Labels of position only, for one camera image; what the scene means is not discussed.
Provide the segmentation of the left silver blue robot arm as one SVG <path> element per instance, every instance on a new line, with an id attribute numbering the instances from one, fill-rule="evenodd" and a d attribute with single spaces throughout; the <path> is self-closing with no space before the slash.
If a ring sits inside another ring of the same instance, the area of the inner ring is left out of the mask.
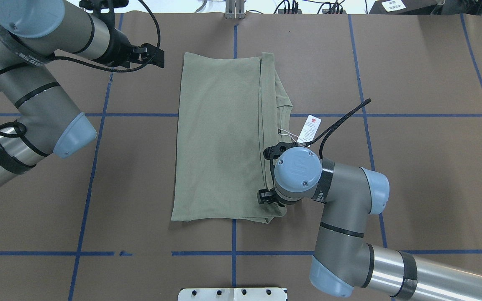
<path id="1" fill-rule="evenodd" d="M 129 42 L 115 27 L 126 0 L 0 0 L 0 92 L 20 117 L 0 125 L 0 187 L 55 154 L 67 158 L 96 138 L 96 129 L 46 68 L 72 61 L 112 73 L 164 67 L 159 47 Z"/>

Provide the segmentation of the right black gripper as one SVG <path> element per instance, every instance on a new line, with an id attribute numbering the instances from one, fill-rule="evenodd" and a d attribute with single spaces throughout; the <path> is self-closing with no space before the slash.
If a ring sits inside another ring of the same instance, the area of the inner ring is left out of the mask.
<path id="1" fill-rule="evenodd" d="M 262 189 L 258 191 L 258 204 L 272 204 L 274 200 L 281 206 L 289 206 L 292 202 L 292 192 L 278 184 L 273 189 Z"/>

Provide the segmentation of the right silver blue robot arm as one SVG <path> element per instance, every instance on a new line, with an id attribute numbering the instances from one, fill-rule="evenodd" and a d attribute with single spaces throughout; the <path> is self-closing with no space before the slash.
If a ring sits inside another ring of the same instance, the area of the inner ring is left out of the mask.
<path id="1" fill-rule="evenodd" d="M 359 166 L 319 158 L 305 143 L 266 148 L 271 189 L 260 204 L 323 203 L 310 265 L 310 282 L 327 295 L 347 298 L 355 288 L 397 301 L 482 301 L 482 275 L 364 241 L 367 218 L 380 214 L 390 196 L 386 176 Z"/>

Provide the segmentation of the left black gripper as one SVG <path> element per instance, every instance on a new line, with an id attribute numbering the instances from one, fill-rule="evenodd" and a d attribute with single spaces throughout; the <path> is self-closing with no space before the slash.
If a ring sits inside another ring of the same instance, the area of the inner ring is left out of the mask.
<path id="1" fill-rule="evenodd" d="M 164 68 L 164 51 L 149 43 L 133 45 L 125 34 L 119 30 L 111 30 L 107 49 L 107 66 L 122 66 L 128 69 L 130 63 Z"/>

